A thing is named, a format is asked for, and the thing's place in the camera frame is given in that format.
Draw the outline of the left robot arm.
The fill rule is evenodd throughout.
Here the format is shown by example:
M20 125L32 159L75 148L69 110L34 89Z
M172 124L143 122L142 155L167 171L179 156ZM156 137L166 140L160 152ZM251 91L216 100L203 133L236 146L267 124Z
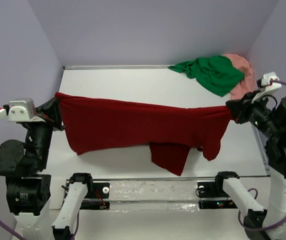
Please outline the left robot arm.
M19 98L0 108L0 119L21 124L25 141L10 139L0 145L0 176L5 177L10 212L21 225L22 240L73 240L73 225L85 198L93 193L89 173L74 173L56 220L49 217L51 176L47 167L54 131L63 131L59 100L35 107L30 98Z

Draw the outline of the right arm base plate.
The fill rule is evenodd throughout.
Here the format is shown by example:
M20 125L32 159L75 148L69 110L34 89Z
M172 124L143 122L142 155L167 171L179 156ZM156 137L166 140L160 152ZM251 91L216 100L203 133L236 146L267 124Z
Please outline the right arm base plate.
M214 181L198 182L195 194L198 197L198 207L200 210L237 208L228 194L216 189Z

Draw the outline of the red t shirt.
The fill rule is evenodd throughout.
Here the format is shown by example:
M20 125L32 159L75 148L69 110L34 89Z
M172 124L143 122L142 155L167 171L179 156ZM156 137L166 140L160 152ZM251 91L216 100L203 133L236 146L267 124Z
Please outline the red t shirt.
M192 148L214 160L233 116L225 106L179 108L55 94L71 149L78 155L149 145L157 166L180 176Z

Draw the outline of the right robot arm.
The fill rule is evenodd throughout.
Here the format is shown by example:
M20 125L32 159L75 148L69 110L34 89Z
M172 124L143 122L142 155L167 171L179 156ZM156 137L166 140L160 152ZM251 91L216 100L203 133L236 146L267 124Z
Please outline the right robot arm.
M235 172L222 171L215 177L213 190L228 195L239 210L238 220L252 240L286 240L286 97L273 109L266 107L267 97L255 99L247 93L226 106L237 124L251 123L267 137L265 154L270 174L268 207L264 208L242 185Z

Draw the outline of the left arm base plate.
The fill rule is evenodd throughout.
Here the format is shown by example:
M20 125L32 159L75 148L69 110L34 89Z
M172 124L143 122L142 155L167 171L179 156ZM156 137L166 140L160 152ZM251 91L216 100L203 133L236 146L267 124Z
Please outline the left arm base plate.
M83 198L80 210L109 210L110 209L110 183L106 181L85 180L89 185L88 191Z

